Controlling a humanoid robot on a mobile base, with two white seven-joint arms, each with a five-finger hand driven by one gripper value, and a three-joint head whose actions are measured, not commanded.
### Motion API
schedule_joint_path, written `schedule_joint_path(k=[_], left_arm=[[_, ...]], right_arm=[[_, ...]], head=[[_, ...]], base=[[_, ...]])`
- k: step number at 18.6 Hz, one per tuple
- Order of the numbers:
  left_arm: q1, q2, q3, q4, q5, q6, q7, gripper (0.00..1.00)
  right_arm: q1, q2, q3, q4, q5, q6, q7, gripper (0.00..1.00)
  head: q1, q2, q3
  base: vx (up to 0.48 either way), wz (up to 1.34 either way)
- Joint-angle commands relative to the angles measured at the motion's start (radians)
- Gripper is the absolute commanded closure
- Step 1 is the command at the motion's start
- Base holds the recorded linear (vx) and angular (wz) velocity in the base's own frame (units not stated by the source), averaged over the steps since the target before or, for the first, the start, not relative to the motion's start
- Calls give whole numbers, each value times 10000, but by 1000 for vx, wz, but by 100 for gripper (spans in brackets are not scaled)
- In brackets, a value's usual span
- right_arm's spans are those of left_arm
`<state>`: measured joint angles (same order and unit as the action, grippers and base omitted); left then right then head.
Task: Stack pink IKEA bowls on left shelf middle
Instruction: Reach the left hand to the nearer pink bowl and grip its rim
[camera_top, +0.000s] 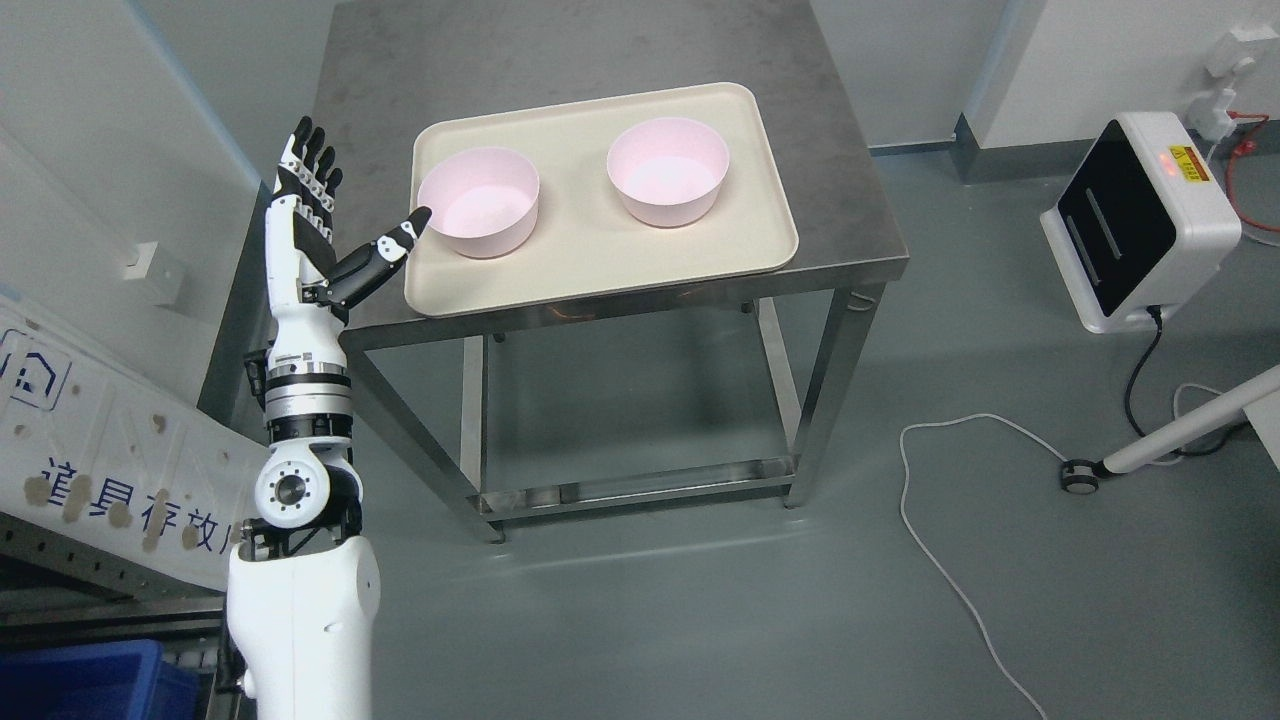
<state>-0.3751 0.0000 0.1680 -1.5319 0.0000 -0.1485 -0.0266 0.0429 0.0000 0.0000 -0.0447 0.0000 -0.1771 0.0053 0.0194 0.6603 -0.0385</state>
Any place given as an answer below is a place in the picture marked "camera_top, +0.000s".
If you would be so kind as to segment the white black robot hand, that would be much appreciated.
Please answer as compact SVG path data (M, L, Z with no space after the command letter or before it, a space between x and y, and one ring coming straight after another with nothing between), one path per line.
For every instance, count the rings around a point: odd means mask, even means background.
M398 225L338 258L333 215L342 170L335 160L324 128L301 117L282 150L265 211L268 297L278 320L287 309L302 307L347 325L351 310L406 264L433 218L430 208L415 208Z

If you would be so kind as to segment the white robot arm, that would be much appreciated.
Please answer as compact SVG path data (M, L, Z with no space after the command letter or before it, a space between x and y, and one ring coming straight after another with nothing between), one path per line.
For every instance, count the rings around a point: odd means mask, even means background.
M300 309L268 355L266 462L230 556L227 625L261 719L370 719L380 571L362 537L340 325Z

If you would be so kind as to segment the blue bin near arm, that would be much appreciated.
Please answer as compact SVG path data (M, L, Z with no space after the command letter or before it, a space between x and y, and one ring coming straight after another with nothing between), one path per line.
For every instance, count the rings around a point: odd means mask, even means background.
M118 641L4 653L3 719L192 719L196 673L156 641Z

